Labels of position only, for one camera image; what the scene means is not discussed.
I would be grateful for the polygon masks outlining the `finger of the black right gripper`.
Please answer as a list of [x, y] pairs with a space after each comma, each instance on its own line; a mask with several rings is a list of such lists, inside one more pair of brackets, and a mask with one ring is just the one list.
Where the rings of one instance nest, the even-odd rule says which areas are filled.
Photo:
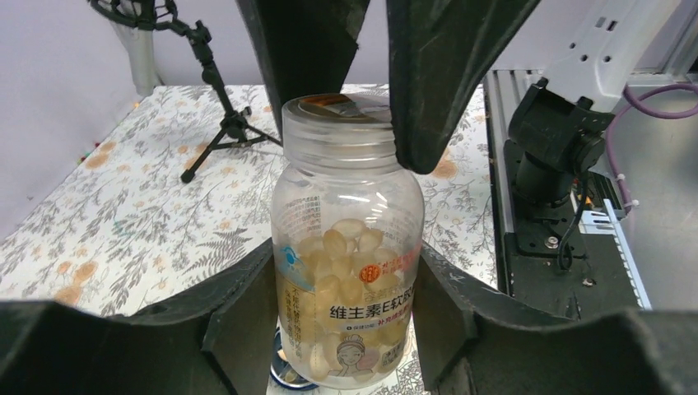
[[398, 163], [429, 174], [481, 79], [538, 0], [388, 1], [389, 97]]
[[237, 0], [279, 133], [289, 100], [338, 93], [369, 0]]

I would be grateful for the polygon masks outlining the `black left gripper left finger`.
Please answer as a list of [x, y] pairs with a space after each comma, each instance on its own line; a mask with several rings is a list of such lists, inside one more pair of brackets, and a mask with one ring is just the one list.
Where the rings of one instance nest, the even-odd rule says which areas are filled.
[[1, 305], [4, 394], [263, 394], [277, 326], [272, 244], [130, 316]]

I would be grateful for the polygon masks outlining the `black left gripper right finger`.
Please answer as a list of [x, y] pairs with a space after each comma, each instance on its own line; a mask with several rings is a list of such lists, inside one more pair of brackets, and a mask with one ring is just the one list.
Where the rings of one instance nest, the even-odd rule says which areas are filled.
[[521, 303], [421, 248], [412, 321], [433, 394], [694, 394], [697, 315], [622, 309], [586, 321]]

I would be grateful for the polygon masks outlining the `round clear blue pill case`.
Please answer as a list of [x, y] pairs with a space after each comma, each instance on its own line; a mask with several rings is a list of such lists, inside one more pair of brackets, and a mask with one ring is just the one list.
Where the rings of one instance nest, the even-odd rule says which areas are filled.
[[286, 360], [285, 353], [282, 349], [281, 328], [279, 325], [277, 325], [275, 329], [273, 346], [275, 353], [272, 357], [270, 377], [276, 384], [282, 388], [296, 392], [310, 391], [319, 387], [317, 384], [311, 383], [308, 379], [298, 374]]

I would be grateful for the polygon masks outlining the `small amber pill bottle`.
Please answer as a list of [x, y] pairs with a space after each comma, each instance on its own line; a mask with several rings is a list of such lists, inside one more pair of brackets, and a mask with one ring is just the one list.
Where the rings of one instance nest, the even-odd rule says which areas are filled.
[[282, 350], [320, 386], [379, 382], [403, 358], [424, 229], [385, 128], [283, 128], [271, 225]]

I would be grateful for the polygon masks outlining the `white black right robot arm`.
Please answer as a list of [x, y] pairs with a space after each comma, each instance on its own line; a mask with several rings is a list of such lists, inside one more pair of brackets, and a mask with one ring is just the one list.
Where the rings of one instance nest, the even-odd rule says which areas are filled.
[[[289, 165], [274, 199], [333, 208], [422, 208], [417, 174], [437, 166], [488, 69], [534, 1], [389, 1], [389, 94], [344, 95], [365, 1], [238, 4]], [[676, 1], [596, 1], [514, 111], [509, 134], [565, 184], [603, 152], [626, 80]]]

